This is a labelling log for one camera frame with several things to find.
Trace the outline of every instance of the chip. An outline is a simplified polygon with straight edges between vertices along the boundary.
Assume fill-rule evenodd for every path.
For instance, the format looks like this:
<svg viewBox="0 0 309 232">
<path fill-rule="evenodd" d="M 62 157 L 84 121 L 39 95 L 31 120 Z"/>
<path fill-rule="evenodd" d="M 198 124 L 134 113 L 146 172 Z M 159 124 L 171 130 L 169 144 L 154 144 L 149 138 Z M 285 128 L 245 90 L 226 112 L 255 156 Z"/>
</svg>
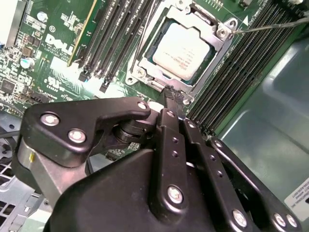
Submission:
<svg viewBox="0 0 309 232">
<path fill-rule="evenodd" d="M 7 80 L 2 81 L 1 90 L 5 93 L 12 94 L 15 88 L 15 84 Z"/>
<path fill-rule="evenodd" d="M 38 38 L 34 38 L 33 46 L 34 47 L 39 47 L 40 44 L 41 44 L 41 40 L 39 40 Z"/>
<path fill-rule="evenodd" d="M 163 73 L 173 73 L 183 80 L 190 80 L 198 70 L 210 47 L 199 37 L 199 31 L 186 29 L 173 23 L 163 36 L 153 61 L 163 67 Z"/>
<path fill-rule="evenodd" d="M 33 56 L 33 50 L 27 47 L 23 48 L 22 54 L 26 57 L 32 57 Z"/>
<path fill-rule="evenodd" d="M 28 43 L 29 43 L 29 44 L 33 44 L 33 42 L 34 42 L 34 37 L 33 37 L 32 35 L 30 35 L 30 36 L 28 37 Z"/>
</svg>

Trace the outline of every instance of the dimm slot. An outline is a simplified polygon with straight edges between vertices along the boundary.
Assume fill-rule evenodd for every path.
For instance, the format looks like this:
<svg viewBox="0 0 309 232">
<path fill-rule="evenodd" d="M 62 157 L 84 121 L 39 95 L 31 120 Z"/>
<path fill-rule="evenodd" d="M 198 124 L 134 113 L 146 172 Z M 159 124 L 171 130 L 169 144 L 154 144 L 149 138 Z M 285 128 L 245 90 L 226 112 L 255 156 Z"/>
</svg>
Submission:
<svg viewBox="0 0 309 232">
<path fill-rule="evenodd" d="M 277 21 L 280 17 L 282 17 L 282 14 L 279 14 L 279 9 L 276 10 L 274 16 L 268 21 L 273 22 Z M 229 71 L 225 73 L 225 76 L 232 76 L 233 79 L 226 79 L 223 83 L 221 83 L 215 91 L 212 93 L 212 95 L 209 97 L 210 102 L 207 104 L 207 110 L 204 110 L 204 114 L 201 116 L 204 120 L 201 121 L 203 124 L 205 120 L 207 120 L 209 114 L 212 113 L 213 109 L 215 108 L 217 102 L 224 96 L 224 94 L 231 88 L 231 86 L 234 84 L 236 80 L 240 81 L 241 79 L 238 78 L 240 74 L 242 74 L 246 70 L 246 65 L 250 65 L 251 59 L 254 57 L 258 58 L 259 55 L 255 54 L 257 51 L 261 52 L 260 46 L 263 44 L 263 41 L 267 39 L 268 35 L 270 34 L 270 30 L 258 32 L 257 36 L 252 41 L 251 45 L 248 47 L 247 50 L 245 50 L 245 55 L 241 56 L 240 59 L 237 61 L 237 67 L 235 68 L 234 65 L 231 66 Z"/>
<path fill-rule="evenodd" d="M 287 30 L 288 30 L 288 32 L 286 32 L 286 34 L 282 37 L 281 42 L 278 43 L 279 46 L 276 48 L 276 50 L 274 52 L 277 52 L 280 49 L 280 47 L 284 44 L 286 39 L 292 34 L 293 29 L 287 29 Z M 265 63 L 268 63 L 270 60 L 271 60 L 270 58 L 266 58 Z M 220 114 L 220 117 L 217 118 L 216 120 L 214 120 L 213 125 L 211 125 L 211 127 L 213 128 L 212 130 L 215 130 L 216 128 L 218 128 L 218 126 L 221 124 L 221 122 L 224 120 L 224 118 L 227 116 L 227 114 L 234 108 L 234 106 L 241 99 L 241 97 L 247 91 L 247 89 L 251 86 L 251 84 L 252 83 L 247 83 L 247 85 L 243 86 L 242 89 L 239 90 L 239 94 L 237 94 L 237 96 L 228 105 L 228 107 L 225 110 L 225 113 Z"/>
<path fill-rule="evenodd" d="M 80 67 L 84 66 L 84 65 L 88 65 L 89 62 L 92 61 L 93 58 L 93 48 L 94 46 L 97 44 L 98 42 L 98 38 L 99 41 L 104 37 L 105 32 L 107 30 L 107 26 L 111 19 L 113 18 L 113 15 L 116 11 L 116 8 L 119 5 L 119 1 L 120 0 L 112 0 L 110 2 L 110 4 L 108 5 L 108 7 L 106 8 L 106 11 L 103 15 L 103 17 L 101 18 L 101 20 L 98 23 L 98 26 L 91 38 L 91 41 L 89 43 L 89 45 L 87 46 L 87 49 L 85 51 L 85 55 L 82 57 L 82 60 L 80 62 Z"/>
<path fill-rule="evenodd" d="M 270 17 L 271 12 L 274 11 L 273 7 L 271 7 L 270 2 L 264 7 L 263 11 L 260 13 L 259 17 L 254 21 L 252 28 L 253 27 L 258 27 L 261 26 L 265 23 L 265 20 Z M 218 86 L 221 79 L 218 78 L 222 73 L 226 73 L 227 69 L 229 69 L 230 65 L 234 63 L 234 57 L 240 57 L 241 53 L 243 53 L 243 47 L 245 44 L 250 44 L 250 41 L 254 39 L 256 33 L 251 33 L 244 35 L 240 42 L 238 43 L 236 49 L 233 51 L 233 54 L 225 61 L 223 64 L 222 68 L 220 69 L 219 73 L 210 81 L 204 92 L 202 93 L 201 97 L 197 100 L 195 103 L 194 108 L 191 110 L 189 113 L 189 116 L 191 117 L 192 120 L 197 120 L 196 116 L 198 116 L 203 110 L 202 105 L 206 105 L 205 103 L 205 96 L 209 95 L 209 92 L 213 90 L 214 87 Z"/>
<path fill-rule="evenodd" d="M 252 27 L 291 20 L 279 5 L 268 2 Z M 244 35 L 188 116 L 204 130 L 214 131 L 245 91 L 260 78 L 260 73 L 292 31 L 270 30 Z"/>
<path fill-rule="evenodd" d="M 150 11 L 151 8 L 151 0 L 145 0 L 145 3 L 143 4 L 143 9 L 140 11 L 140 14 L 134 19 L 134 23 L 131 25 L 129 28 L 129 31 L 127 34 L 129 34 L 125 45 L 121 51 L 121 54 L 118 55 L 118 58 L 114 62 L 112 68 L 110 69 L 109 73 L 104 79 L 104 83 L 102 84 L 102 89 L 106 89 L 114 76 L 116 75 L 118 69 L 120 68 L 120 65 L 124 61 L 127 52 L 129 51 L 130 48 L 132 48 L 132 44 L 134 42 L 134 39 L 136 38 L 140 27 L 143 24 L 144 18 L 147 16 L 148 12 Z"/>
<path fill-rule="evenodd" d="M 124 15 L 128 12 L 128 9 L 131 7 L 132 3 L 133 0 L 121 0 L 121 2 L 117 5 L 115 14 L 113 15 L 112 20 L 107 26 L 108 29 L 106 31 L 106 34 L 102 37 L 99 47 L 94 54 L 94 58 L 89 65 L 89 71 L 91 73 L 97 71 L 108 42 L 110 41 L 110 39 L 112 39 L 115 33 L 118 33 L 119 28 L 124 22 Z"/>
</svg>

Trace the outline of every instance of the wire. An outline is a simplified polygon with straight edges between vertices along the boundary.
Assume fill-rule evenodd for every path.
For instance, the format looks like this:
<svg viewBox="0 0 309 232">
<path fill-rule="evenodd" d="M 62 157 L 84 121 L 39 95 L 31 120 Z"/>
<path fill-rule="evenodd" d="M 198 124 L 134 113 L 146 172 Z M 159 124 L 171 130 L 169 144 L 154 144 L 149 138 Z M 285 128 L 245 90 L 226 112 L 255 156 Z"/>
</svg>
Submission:
<svg viewBox="0 0 309 232">
<path fill-rule="evenodd" d="M 247 30 L 236 30 L 233 32 L 233 34 L 244 34 L 244 33 L 255 32 L 255 31 L 260 31 L 260 30 L 269 30 L 269 29 L 274 29 L 274 28 L 293 28 L 303 23 L 309 23 L 309 17 L 301 18 L 297 21 L 290 22 L 290 23 L 273 24 L 273 25 L 263 26 L 259 28 L 252 28 L 252 29 L 247 29 Z"/>
<path fill-rule="evenodd" d="M 16 141 L 15 139 L 12 138 L 12 132 L 7 132 L 4 128 L 0 127 L 0 137 L 3 138 L 6 143 L 10 146 L 10 149 L 12 152 L 14 152 L 15 148 L 16 148 Z M 2 158 L 0 159 L 0 164 L 8 164 L 10 162 L 12 162 L 12 157 L 8 157 L 8 158 Z"/>
<path fill-rule="evenodd" d="M 19 130 L 2 133 L 0 134 L 0 139 L 5 139 L 5 138 L 10 138 L 10 137 L 15 137 L 15 136 L 19 136 Z"/>
</svg>

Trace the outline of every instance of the green circuit board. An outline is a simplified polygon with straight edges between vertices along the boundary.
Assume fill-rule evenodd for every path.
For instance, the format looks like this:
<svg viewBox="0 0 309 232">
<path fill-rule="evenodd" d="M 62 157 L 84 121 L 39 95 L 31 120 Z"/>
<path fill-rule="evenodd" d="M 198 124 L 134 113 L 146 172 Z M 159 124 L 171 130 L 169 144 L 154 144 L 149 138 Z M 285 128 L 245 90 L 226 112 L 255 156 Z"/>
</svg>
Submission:
<svg viewBox="0 0 309 232">
<path fill-rule="evenodd" d="M 128 62 L 137 46 L 144 21 L 105 92 L 99 90 L 102 81 L 97 78 L 79 80 L 80 74 L 84 72 L 79 63 L 79 53 L 89 45 L 97 29 L 96 17 L 100 10 L 106 11 L 112 1 L 26 1 L 15 45 L 0 49 L 0 107 L 11 114 L 22 116 L 29 106 L 43 102 L 126 96 L 155 101 L 159 91 L 140 81 L 133 85 L 126 84 Z M 195 3 L 221 22 L 236 18 L 238 29 L 246 29 L 255 21 L 266 2 L 267 0 L 197 0 Z M 110 51 L 114 51 L 111 54 L 114 62 L 114 56 L 125 49 L 126 36 L 128 35 L 123 36 L 114 50 L 108 49 L 111 41 L 107 40 L 107 48 L 100 58 L 103 59 L 110 55 Z M 231 47 L 216 70 L 222 66 L 241 37 L 236 35 L 233 38 Z M 204 68 L 200 67 L 199 72 L 202 73 Z M 187 105 L 186 109 L 191 109 L 192 105 Z"/>
</svg>

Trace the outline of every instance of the capacitor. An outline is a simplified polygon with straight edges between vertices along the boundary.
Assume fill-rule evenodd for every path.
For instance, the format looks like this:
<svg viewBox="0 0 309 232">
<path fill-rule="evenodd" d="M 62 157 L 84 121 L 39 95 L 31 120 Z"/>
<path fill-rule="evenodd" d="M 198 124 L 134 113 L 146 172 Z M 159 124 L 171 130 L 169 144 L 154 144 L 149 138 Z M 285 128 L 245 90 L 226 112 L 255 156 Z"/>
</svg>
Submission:
<svg viewBox="0 0 309 232">
<path fill-rule="evenodd" d="M 42 11 L 38 12 L 37 18 L 38 18 L 38 20 L 41 21 L 42 23 L 46 23 L 47 20 L 48 20 L 47 13 L 42 12 Z"/>
<path fill-rule="evenodd" d="M 20 60 L 20 66 L 23 69 L 32 69 L 35 65 L 35 61 L 33 58 L 25 58 Z"/>
</svg>

